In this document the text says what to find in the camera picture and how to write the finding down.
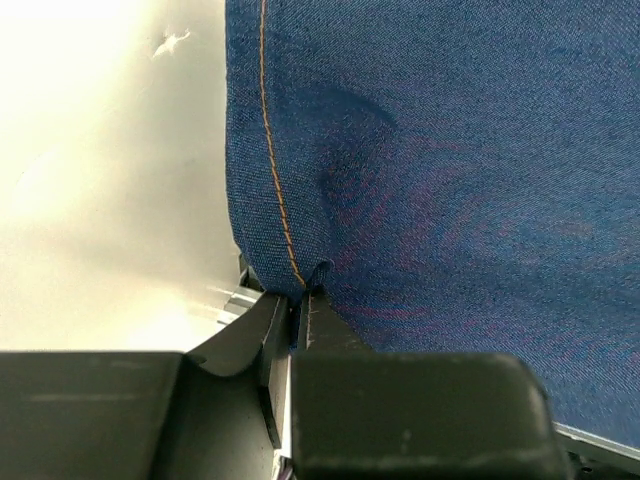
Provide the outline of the dark blue denim jeans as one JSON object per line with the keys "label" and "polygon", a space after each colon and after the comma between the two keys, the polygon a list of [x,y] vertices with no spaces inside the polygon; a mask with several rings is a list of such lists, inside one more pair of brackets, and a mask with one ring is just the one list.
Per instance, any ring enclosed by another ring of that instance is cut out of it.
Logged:
{"label": "dark blue denim jeans", "polygon": [[230,1],[226,179],[262,285],[383,351],[500,351],[639,443],[639,5]]}

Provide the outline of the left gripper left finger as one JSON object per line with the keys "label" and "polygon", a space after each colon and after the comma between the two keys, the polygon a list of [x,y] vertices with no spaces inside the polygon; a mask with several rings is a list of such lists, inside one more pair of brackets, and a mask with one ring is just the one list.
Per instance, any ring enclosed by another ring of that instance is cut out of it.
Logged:
{"label": "left gripper left finger", "polygon": [[247,312],[187,353],[201,370],[222,379],[256,369],[259,405],[275,448],[284,439],[289,319],[289,300],[265,293]]}

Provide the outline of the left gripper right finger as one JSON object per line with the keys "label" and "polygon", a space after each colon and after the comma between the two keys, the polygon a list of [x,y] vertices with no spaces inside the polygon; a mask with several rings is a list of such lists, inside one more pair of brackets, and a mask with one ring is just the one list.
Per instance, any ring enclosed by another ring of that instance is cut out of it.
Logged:
{"label": "left gripper right finger", "polygon": [[299,350],[372,352],[372,348],[333,310],[322,288],[305,294],[297,333]]}

